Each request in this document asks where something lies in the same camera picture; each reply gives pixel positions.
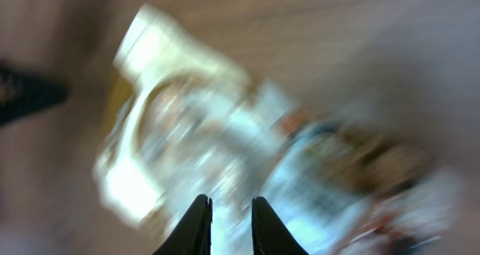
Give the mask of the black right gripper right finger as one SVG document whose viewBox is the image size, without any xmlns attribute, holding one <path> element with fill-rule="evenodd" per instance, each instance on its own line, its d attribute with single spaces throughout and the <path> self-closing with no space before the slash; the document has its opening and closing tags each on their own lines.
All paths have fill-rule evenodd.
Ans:
<svg viewBox="0 0 480 255">
<path fill-rule="evenodd" d="M 262 196 L 252 199 L 254 255 L 308 255 Z"/>
</svg>

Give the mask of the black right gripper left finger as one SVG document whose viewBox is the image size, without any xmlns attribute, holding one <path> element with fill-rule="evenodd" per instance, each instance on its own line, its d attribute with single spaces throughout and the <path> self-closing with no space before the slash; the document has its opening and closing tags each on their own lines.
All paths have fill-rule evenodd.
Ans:
<svg viewBox="0 0 480 255">
<path fill-rule="evenodd" d="M 211 225 L 212 199 L 201 194 L 152 255 L 210 255 Z"/>
</svg>

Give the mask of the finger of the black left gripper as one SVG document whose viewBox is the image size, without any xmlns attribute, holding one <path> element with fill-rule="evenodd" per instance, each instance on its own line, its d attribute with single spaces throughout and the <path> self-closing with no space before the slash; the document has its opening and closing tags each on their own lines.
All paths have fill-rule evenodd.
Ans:
<svg viewBox="0 0 480 255">
<path fill-rule="evenodd" d="M 1 126 L 65 102 L 68 87 L 1 63 Z"/>
</svg>

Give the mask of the beige pouch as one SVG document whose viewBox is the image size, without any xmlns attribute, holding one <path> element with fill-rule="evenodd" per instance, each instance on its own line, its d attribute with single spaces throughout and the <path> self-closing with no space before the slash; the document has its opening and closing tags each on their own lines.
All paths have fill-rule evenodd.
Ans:
<svg viewBox="0 0 480 255">
<path fill-rule="evenodd" d="M 113 66 L 93 177 L 159 247 L 201 194 L 211 254 L 254 254 L 255 197 L 307 254 L 420 254 L 455 221 L 458 180 L 420 149 L 311 116 L 150 5 Z"/>
</svg>

